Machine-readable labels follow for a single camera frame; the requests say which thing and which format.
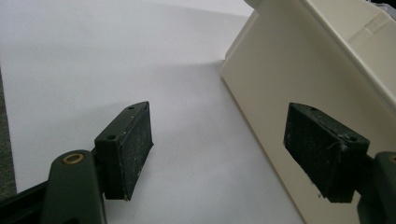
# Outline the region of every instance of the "screw hole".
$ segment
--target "screw hole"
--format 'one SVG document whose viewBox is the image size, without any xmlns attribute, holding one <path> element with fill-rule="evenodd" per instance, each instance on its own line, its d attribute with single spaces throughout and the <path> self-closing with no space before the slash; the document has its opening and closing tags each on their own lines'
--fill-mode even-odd
<svg viewBox="0 0 396 224">
<path fill-rule="evenodd" d="M 72 165 L 72 164 L 76 164 L 76 163 L 82 161 L 82 158 L 84 158 L 83 154 L 73 153 L 73 154 L 70 154 L 70 155 L 64 157 L 62 162 L 66 165 Z"/>
<path fill-rule="evenodd" d="M 113 140 L 116 138 L 116 135 L 109 135 L 106 139 L 107 140 Z"/>
</svg>

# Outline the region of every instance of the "white surface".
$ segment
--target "white surface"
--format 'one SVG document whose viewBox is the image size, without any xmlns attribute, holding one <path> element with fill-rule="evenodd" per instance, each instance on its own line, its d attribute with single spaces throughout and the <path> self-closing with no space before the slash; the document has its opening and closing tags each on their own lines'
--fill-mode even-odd
<svg viewBox="0 0 396 224">
<path fill-rule="evenodd" d="M 362 0 L 262 0 L 227 52 L 227 85 L 307 223 L 359 223 L 359 194 L 330 203 L 283 146 L 290 102 L 396 150 L 396 23 Z"/>
<path fill-rule="evenodd" d="M 219 76 L 251 10 L 158 2 L 0 3 L 18 191 L 148 100 L 155 146 L 132 200 L 106 201 L 109 223 L 302 223 Z"/>
</svg>

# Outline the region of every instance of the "cream plastic container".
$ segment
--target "cream plastic container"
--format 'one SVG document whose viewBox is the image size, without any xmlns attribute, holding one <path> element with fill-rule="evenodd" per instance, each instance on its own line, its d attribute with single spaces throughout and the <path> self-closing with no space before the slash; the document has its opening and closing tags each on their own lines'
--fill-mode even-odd
<svg viewBox="0 0 396 224">
<path fill-rule="evenodd" d="M 221 75 L 307 223 L 359 223 L 323 199 L 283 146 L 289 102 L 396 150 L 396 22 L 363 0 L 256 0 Z"/>
</svg>

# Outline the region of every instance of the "black object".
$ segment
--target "black object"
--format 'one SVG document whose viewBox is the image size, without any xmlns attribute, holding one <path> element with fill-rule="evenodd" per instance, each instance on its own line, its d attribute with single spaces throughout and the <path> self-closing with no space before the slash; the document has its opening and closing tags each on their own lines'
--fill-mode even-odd
<svg viewBox="0 0 396 224">
<path fill-rule="evenodd" d="M 102 193 L 130 200 L 153 146 L 149 102 L 126 107 L 95 139 L 51 165 L 49 181 L 0 202 L 0 224 L 106 223 Z"/>
<path fill-rule="evenodd" d="M 290 103 L 284 145 L 331 203 L 361 195 L 362 224 L 396 223 L 396 153 L 366 155 L 369 141 L 309 105 Z"/>
<path fill-rule="evenodd" d="M 396 7 L 396 4 L 393 0 L 371 0 L 370 2 L 377 3 L 377 4 L 385 3 L 392 7 Z"/>
</svg>

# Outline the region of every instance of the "beige box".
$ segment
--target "beige box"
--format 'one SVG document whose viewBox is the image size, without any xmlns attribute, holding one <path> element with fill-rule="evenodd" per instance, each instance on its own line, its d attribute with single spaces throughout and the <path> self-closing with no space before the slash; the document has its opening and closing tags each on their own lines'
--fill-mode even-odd
<svg viewBox="0 0 396 224">
<path fill-rule="evenodd" d="M 283 146 L 289 102 L 396 150 L 396 22 L 363 0 L 256 0 L 221 75 L 307 223 L 359 223 L 323 199 Z"/>
</svg>

